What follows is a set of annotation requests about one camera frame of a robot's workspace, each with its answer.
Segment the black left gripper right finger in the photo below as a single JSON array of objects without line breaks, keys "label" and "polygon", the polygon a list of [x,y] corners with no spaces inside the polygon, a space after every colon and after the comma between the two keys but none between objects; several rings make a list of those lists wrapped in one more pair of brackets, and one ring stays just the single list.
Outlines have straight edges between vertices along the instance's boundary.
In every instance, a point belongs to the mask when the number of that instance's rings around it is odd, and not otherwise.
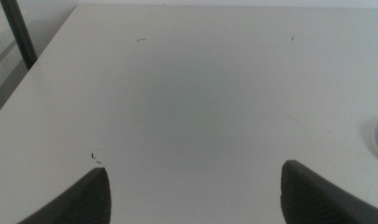
[{"label": "black left gripper right finger", "polygon": [[286,223],[378,224],[378,208],[295,160],[282,166],[280,207]]}]

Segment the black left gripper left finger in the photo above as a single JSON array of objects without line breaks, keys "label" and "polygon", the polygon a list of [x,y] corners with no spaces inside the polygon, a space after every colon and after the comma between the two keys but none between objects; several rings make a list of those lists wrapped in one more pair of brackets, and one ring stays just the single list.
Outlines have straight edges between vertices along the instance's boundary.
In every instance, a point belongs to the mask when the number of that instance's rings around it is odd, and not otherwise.
[{"label": "black left gripper left finger", "polygon": [[108,173],[104,167],[98,167],[21,223],[109,224],[110,221],[111,189]]}]

